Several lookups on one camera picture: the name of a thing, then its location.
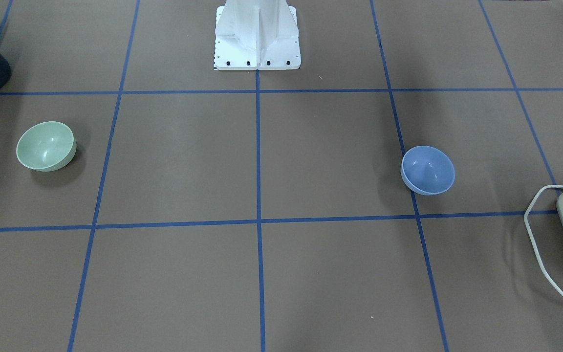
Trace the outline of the blue bowl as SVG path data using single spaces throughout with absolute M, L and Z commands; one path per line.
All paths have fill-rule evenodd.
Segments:
M 431 146 L 415 146 L 404 153 L 400 165 L 403 183 L 414 193 L 436 196 L 450 190 L 455 167 L 447 154 Z

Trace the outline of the green bowl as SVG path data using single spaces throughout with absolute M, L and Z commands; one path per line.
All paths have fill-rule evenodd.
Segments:
M 18 162 L 30 170 L 52 172 L 67 166 L 77 152 L 76 136 L 64 123 L 42 122 L 19 138 Z

